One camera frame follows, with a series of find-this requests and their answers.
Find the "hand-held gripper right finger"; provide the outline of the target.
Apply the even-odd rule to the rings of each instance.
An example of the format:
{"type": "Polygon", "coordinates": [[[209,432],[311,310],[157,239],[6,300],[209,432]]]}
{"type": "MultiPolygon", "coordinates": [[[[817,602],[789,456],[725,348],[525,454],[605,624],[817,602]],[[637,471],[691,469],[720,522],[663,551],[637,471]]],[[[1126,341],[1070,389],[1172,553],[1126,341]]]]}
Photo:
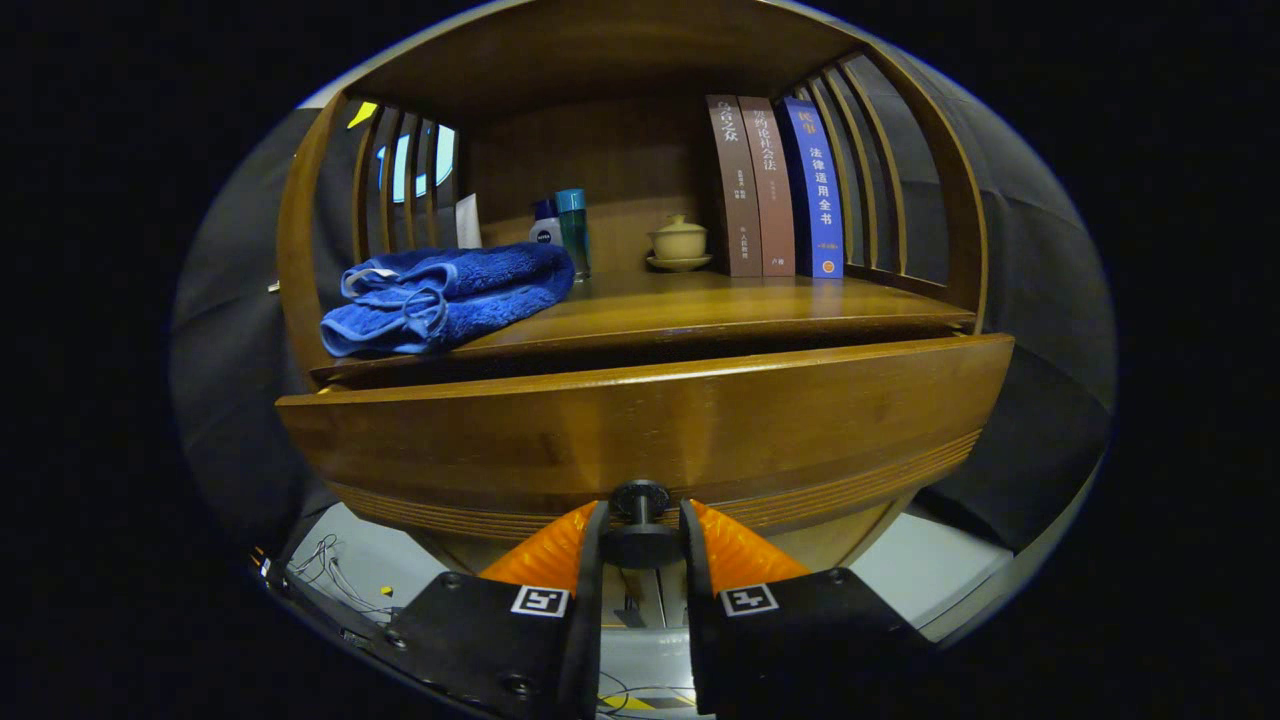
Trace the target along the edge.
{"type": "Polygon", "coordinates": [[[900,685],[934,655],[849,568],[809,570],[707,503],[680,505],[698,711],[719,719],[833,716],[900,685]]]}

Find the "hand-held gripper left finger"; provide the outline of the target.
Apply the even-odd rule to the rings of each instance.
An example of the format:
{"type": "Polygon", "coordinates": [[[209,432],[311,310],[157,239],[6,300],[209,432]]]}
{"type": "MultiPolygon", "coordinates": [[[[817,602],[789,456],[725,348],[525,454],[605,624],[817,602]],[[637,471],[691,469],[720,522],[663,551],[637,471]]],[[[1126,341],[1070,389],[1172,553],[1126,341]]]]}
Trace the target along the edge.
{"type": "Polygon", "coordinates": [[[591,719],[609,511],[567,512],[480,575],[438,574],[375,635],[376,659],[466,719],[591,719]]]}

